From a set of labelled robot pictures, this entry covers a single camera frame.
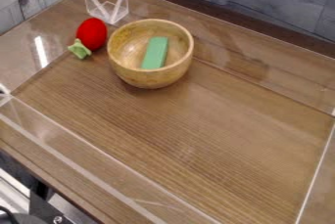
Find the clear acrylic tray walls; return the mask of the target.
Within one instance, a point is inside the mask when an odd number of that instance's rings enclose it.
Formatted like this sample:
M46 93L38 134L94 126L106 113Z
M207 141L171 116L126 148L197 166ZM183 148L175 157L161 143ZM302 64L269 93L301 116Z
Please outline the clear acrylic tray walls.
M117 6L195 58L145 90L69 51ZM335 59L167 0L61 0L0 36L0 150L102 224L335 224Z

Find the black metal table bracket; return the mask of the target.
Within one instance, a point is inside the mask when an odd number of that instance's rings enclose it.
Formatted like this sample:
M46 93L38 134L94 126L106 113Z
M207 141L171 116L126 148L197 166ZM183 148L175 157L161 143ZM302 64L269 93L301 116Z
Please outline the black metal table bracket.
M45 224L76 224L35 192L30 192L29 214Z

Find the red plush strawberry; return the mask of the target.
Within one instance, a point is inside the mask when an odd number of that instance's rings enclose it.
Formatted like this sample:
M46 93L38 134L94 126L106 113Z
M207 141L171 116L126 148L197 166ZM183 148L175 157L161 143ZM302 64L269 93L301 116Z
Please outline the red plush strawberry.
M77 38L69 50L84 60L98 50L108 39L108 27L98 18L85 20L77 31Z

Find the brown wooden bowl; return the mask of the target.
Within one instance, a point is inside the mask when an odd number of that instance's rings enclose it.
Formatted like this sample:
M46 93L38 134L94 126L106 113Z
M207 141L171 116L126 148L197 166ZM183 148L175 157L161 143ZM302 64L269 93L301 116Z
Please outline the brown wooden bowl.
M120 78L144 89L177 82L189 70L195 38L179 23L147 19L122 25L108 41L110 65Z

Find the green rectangular stick block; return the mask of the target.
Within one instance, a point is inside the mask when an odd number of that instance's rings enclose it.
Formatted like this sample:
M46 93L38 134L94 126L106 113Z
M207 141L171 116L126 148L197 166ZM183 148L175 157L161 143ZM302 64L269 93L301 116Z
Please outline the green rectangular stick block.
M141 67L144 69L161 68L165 65L169 48L169 39L167 37L152 37L149 39Z

